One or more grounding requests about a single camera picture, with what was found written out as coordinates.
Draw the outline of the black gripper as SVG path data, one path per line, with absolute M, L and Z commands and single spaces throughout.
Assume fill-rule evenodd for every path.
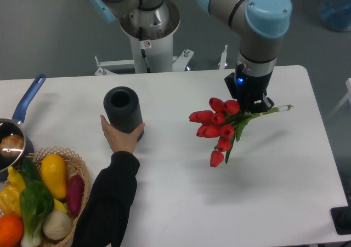
M 275 59 L 259 62 L 239 56 L 235 71 L 224 78 L 230 95 L 242 112 L 268 112 L 274 102 L 267 96 L 267 87 L 275 67 Z

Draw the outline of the black sleeved forearm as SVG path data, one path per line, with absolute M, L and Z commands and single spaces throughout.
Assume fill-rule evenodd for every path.
M 111 156 L 110 165 L 95 179 L 77 221 L 72 246 L 120 246 L 137 190 L 140 163 L 129 152 Z

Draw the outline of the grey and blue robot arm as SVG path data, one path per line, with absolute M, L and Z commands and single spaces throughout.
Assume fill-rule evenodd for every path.
M 170 0 L 90 0 L 108 22 L 118 20 L 131 40 L 135 71 L 171 72 L 173 34 L 180 13 Z M 273 107 L 267 87 L 290 24 L 290 0 L 197 0 L 240 36 L 236 70 L 225 78 L 231 96 L 243 112 Z

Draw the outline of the person's bare hand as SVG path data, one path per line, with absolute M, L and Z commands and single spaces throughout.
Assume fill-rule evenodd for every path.
M 103 115 L 100 116 L 100 119 L 102 131 L 113 153 L 125 151 L 133 154 L 137 146 L 138 137 L 145 128 L 145 123 L 141 123 L 128 134 L 114 128 Z

